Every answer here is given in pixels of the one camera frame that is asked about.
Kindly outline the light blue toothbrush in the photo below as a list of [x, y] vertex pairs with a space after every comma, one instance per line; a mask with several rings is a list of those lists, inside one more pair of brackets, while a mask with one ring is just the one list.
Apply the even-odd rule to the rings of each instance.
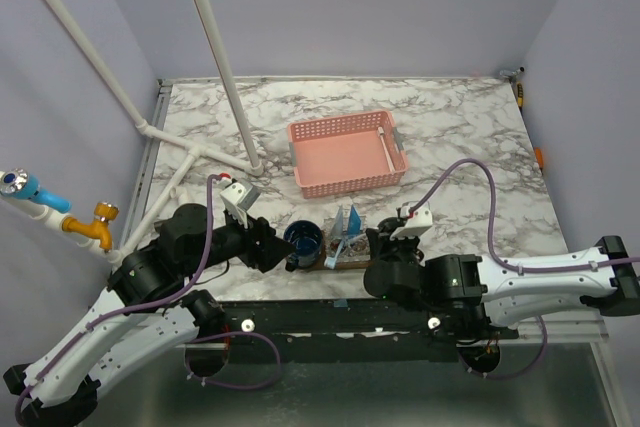
[[335, 270], [338, 263], [338, 259], [342, 251], [345, 250], [347, 247], [350, 247], [352, 244], [362, 240], [364, 237], [365, 237], [364, 234], [360, 234], [354, 238], [348, 238], [347, 236], [343, 236], [341, 240], [338, 242], [335, 249], [333, 251], [329, 251], [326, 254], [324, 266], [330, 270]]

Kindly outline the dark blue mug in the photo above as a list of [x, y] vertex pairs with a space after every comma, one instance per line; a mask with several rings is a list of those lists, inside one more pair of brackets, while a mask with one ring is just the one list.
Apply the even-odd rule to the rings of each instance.
[[288, 272], [312, 268], [324, 249], [322, 230], [308, 220], [291, 223], [284, 232], [284, 240], [294, 247], [294, 251], [286, 259], [285, 270]]

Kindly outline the blue toothpaste tube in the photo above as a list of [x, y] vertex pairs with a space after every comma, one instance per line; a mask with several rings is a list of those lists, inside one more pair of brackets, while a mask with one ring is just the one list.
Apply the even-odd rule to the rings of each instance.
[[362, 232], [362, 219], [358, 213], [356, 207], [351, 205], [349, 211], [349, 217], [346, 228], [346, 235], [348, 238], [354, 238], [360, 235]]

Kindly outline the oval wooden tray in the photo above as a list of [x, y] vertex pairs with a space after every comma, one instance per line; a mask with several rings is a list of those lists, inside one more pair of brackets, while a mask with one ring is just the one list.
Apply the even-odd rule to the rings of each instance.
[[294, 252], [285, 259], [285, 269], [288, 272], [295, 270], [314, 271], [314, 270], [353, 270], [366, 269], [371, 264], [370, 255], [351, 256], [342, 251], [336, 262], [329, 262], [326, 265], [327, 255], [325, 249], [316, 249], [308, 254], [300, 254]]

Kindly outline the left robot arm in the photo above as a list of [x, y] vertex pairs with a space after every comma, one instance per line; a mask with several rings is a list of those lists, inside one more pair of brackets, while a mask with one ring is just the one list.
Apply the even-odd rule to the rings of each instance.
[[293, 250], [264, 218], [242, 223], [227, 215], [214, 227], [209, 208], [179, 207], [155, 240], [124, 258], [56, 347], [4, 373], [7, 389], [19, 399], [19, 419], [26, 426], [74, 425], [140, 364], [179, 344], [225, 335], [224, 309], [197, 288], [200, 275], [233, 258], [267, 272]]

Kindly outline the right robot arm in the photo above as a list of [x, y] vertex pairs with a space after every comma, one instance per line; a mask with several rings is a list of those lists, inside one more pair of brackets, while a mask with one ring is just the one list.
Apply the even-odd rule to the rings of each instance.
[[618, 236], [563, 255], [498, 258], [447, 254], [423, 259], [425, 227], [387, 218], [366, 231], [366, 292], [438, 319], [456, 340], [484, 340], [529, 318], [595, 310], [603, 317], [639, 313], [639, 279]]

